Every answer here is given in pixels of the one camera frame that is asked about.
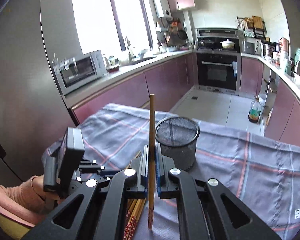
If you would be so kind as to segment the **left hand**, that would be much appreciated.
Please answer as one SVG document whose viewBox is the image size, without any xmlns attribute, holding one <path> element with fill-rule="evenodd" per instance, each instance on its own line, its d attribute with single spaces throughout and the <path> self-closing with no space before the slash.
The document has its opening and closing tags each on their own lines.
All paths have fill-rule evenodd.
<svg viewBox="0 0 300 240">
<path fill-rule="evenodd" d="M 36 176 L 32 179 L 32 188 L 34 192 L 43 200 L 55 200 L 57 204 L 61 204 L 64 199 L 61 199 L 57 193 L 44 191 L 44 176 Z"/>
</svg>

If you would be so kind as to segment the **pink left sleeve forearm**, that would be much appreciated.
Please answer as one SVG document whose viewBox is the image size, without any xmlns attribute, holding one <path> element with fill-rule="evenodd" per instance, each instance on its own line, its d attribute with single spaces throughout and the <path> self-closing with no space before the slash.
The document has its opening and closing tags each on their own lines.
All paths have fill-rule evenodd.
<svg viewBox="0 0 300 240">
<path fill-rule="evenodd" d="M 42 214 L 45 202 L 33 187 L 34 180 L 41 178 L 32 176 L 14 187 L 0 185 L 0 214 L 28 226 L 41 222 L 45 218 Z"/>
</svg>

